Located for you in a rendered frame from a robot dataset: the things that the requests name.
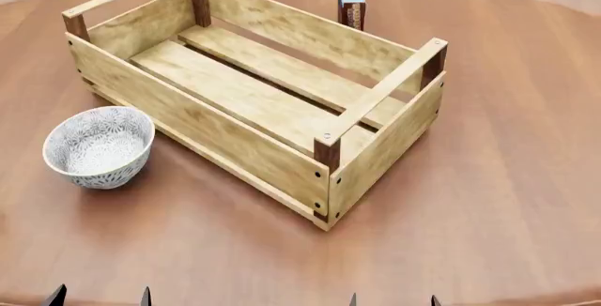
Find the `blue and brown food box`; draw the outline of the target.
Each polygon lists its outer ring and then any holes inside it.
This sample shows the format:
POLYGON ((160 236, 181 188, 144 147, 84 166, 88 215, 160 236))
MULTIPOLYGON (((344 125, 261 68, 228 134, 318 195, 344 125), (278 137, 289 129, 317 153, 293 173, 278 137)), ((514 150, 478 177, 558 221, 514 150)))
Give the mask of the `blue and brown food box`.
POLYGON ((365 0, 338 0, 337 21, 353 29, 364 30, 365 0))

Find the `wooden slatted crate tray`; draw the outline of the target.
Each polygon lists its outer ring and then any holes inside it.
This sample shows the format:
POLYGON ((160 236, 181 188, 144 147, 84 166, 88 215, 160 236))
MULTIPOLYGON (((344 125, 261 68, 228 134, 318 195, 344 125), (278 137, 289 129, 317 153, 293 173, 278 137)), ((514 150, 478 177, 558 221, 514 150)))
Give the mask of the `wooden slatted crate tray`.
POLYGON ((435 121, 447 42, 409 49, 272 0, 63 13, 96 94, 331 229, 435 121))

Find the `white patterned ceramic bowl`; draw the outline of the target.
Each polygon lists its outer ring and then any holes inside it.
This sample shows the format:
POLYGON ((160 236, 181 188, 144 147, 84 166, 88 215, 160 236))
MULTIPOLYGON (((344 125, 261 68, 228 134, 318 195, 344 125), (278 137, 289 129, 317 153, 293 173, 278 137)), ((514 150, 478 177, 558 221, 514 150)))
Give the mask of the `white patterned ceramic bowl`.
POLYGON ((155 132, 151 117, 136 108, 93 108, 56 126, 45 139, 42 158, 73 184, 112 190, 145 166, 155 132))

